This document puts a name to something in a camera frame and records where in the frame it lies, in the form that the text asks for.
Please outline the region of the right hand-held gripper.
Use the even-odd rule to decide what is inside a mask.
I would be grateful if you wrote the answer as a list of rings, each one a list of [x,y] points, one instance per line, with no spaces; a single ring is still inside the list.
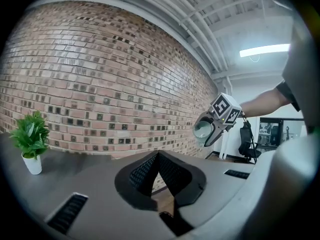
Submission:
[[[208,111],[201,113],[199,119],[213,118],[213,122],[218,123],[216,127],[206,139],[204,146],[212,146],[224,133],[229,131],[236,123],[236,119],[242,112],[241,106],[235,99],[223,92],[221,92],[214,101],[210,103]]]

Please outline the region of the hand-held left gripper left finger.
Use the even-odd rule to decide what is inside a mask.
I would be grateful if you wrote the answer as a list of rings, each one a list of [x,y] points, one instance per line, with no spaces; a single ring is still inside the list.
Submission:
[[[121,159],[100,158],[73,176],[60,179],[43,202],[47,222],[73,193],[88,199],[67,232],[74,240],[171,240],[172,231],[158,212],[132,207],[118,194],[116,174],[148,152]]]

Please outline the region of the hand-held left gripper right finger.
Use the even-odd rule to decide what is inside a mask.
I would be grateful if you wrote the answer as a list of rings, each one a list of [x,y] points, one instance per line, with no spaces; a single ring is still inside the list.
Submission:
[[[253,165],[159,153],[160,174],[174,197],[174,218],[185,237],[239,237],[251,212],[239,204]]]

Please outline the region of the green glass cup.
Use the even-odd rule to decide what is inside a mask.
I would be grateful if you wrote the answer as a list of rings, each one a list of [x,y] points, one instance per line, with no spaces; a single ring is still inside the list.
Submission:
[[[214,131],[215,126],[213,125],[213,120],[206,116],[196,122],[192,129],[193,135],[201,144],[205,144]]]

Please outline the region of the person's right forearm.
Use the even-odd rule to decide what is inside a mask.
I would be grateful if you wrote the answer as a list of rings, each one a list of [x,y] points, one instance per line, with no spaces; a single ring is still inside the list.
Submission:
[[[244,115],[247,118],[269,115],[279,108],[289,105],[287,99],[276,87],[267,90],[252,100],[240,104]]]

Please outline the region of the black office chair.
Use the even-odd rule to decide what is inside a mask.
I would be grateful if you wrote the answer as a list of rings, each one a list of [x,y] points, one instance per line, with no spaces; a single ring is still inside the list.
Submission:
[[[258,151],[258,142],[254,142],[254,136],[251,129],[251,124],[248,121],[243,122],[243,127],[240,128],[241,144],[238,148],[240,155],[244,156],[249,162],[251,159],[257,162],[258,157],[262,154]]]

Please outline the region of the dark glass window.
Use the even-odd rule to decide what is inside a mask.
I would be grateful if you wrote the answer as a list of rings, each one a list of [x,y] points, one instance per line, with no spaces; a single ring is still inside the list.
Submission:
[[[299,118],[261,117],[258,132],[258,149],[266,152],[276,149],[283,142],[306,134],[306,126]]]

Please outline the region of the dark grey table white legs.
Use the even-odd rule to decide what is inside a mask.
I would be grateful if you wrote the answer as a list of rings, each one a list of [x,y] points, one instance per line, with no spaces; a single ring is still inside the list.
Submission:
[[[75,175],[94,164],[97,159],[115,160],[108,155],[87,155],[48,149],[40,155],[42,172],[32,175],[21,153],[14,146],[8,133],[0,134],[0,162],[13,195],[26,212],[43,221],[44,201],[59,180]]]

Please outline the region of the green plant in white pot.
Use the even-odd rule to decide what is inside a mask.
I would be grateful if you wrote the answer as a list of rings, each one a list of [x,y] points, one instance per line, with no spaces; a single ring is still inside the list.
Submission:
[[[14,146],[20,149],[21,157],[32,175],[42,172],[40,155],[49,147],[50,130],[40,111],[27,114],[16,121],[17,128],[11,131],[10,137]]]

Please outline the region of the person's dark shirt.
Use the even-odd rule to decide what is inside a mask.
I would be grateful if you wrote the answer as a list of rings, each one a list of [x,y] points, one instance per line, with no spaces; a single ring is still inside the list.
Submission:
[[[297,112],[301,110],[296,101],[295,96],[293,95],[291,89],[289,88],[285,80],[280,82],[275,88],[280,93],[281,107],[291,104]]]

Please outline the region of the ceiling light panel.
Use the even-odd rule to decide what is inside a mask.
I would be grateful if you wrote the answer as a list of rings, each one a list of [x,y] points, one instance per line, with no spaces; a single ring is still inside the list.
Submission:
[[[290,46],[291,45],[289,43],[284,43],[253,47],[249,49],[240,50],[239,56],[241,58],[244,58],[261,54],[288,52],[290,50]]]

